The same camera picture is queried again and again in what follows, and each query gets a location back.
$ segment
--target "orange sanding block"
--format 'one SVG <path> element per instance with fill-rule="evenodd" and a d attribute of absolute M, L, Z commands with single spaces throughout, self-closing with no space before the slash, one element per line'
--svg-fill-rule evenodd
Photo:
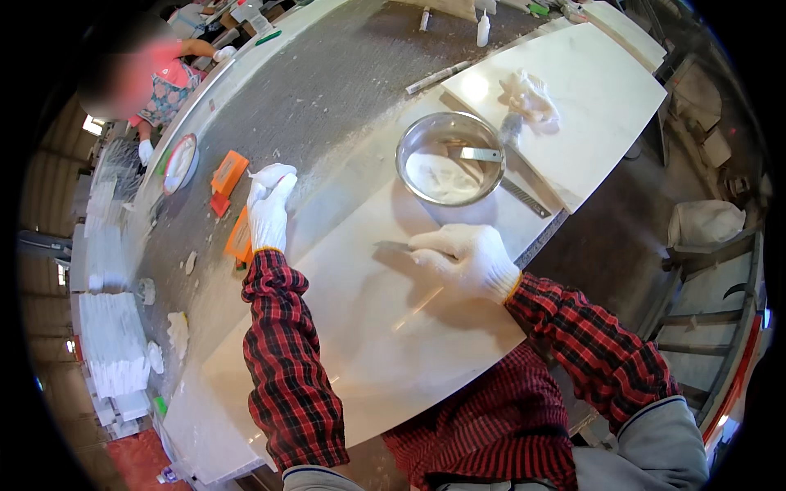
<path fill-rule="evenodd" d="M 210 185 L 217 192 L 229 198 L 246 167 L 248 167 L 248 159 L 234 150 L 230 150 L 219 168 L 213 173 L 213 181 Z"/>
<path fill-rule="evenodd" d="M 227 208 L 230 207 L 230 199 L 216 191 L 213 193 L 213 197 L 210 198 L 210 206 L 213 208 L 213 211 L 215 211 L 215 214 L 218 215 L 219 218 L 222 218 Z"/>
<path fill-rule="evenodd" d="M 231 254 L 243 262 L 251 264 L 254 251 L 251 249 L 251 227 L 248 226 L 248 209 L 243 207 L 241 216 L 235 222 L 230 239 L 226 241 L 224 254 Z"/>

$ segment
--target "stainless steel bowl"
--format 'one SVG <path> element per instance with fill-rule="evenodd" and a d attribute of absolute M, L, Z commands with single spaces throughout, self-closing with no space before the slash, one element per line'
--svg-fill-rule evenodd
<path fill-rule="evenodd" d="M 412 183 L 406 173 L 406 161 L 413 153 L 450 140 L 462 140 L 466 146 L 476 148 L 495 148 L 502 154 L 502 162 L 479 163 L 483 170 L 483 184 L 472 198 L 457 203 L 446 203 L 427 195 Z M 435 112 L 417 120 L 401 136 L 395 150 L 395 169 L 404 186 L 421 200 L 443 207 L 465 207 L 482 200 L 499 186 L 505 174 L 505 147 L 494 130 L 475 116 L 465 112 Z"/>

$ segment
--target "hand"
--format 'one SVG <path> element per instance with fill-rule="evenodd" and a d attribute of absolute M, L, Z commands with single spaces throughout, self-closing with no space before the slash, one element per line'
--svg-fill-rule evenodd
<path fill-rule="evenodd" d="M 297 177 L 295 167 L 274 163 L 252 178 L 248 192 L 248 224 L 251 227 L 251 246 L 254 252 L 265 248 L 284 252 L 287 247 L 287 203 Z"/>
<path fill-rule="evenodd" d="M 469 298 L 502 304 L 519 283 L 519 268 L 508 258 L 499 232 L 488 225 L 445 225 L 412 237 L 410 248 L 416 264 Z"/>
<path fill-rule="evenodd" d="M 152 144 L 150 140 L 142 140 L 139 142 L 139 159 L 142 161 L 142 166 L 147 167 L 148 162 L 152 157 Z"/>
<path fill-rule="evenodd" d="M 234 57 L 236 54 L 237 54 L 237 49 L 234 49 L 232 46 L 224 46 L 223 48 L 213 53 L 213 59 L 216 61 L 216 63 L 221 63 L 224 60 L 229 60 L 230 58 Z"/>

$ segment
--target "red plaid sleeve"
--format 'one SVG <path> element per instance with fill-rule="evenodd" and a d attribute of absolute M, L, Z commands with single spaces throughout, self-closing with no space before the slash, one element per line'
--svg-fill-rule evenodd
<path fill-rule="evenodd" d="M 657 345 L 643 343 L 574 288 L 523 273 L 505 307 L 534 326 L 534 338 L 551 341 L 575 396 L 597 409 L 614 434 L 639 409 L 680 394 Z"/>
<path fill-rule="evenodd" d="M 270 249 L 256 253 L 243 282 L 253 319 L 243 355 L 256 387 L 248 409 L 279 471 L 349 463 L 341 400 L 319 362 L 319 339 L 303 301 L 307 289 L 306 277 Z"/>

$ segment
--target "window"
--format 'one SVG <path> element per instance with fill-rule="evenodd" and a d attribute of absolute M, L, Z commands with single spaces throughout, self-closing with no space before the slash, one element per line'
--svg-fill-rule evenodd
<path fill-rule="evenodd" d="M 92 133 L 97 137 L 101 136 L 101 130 L 103 130 L 104 122 L 100 119 L 96 119 L 91 115 L 87 115 L 85 118 L 85 122 L 82 124 L 82 129 L 87 131 L 88 133 Z"/>
<path fill-rule="evenodd" d="M 65 286 L 65 268 L 60 264 L 57 265 L 57 284 Z"/>

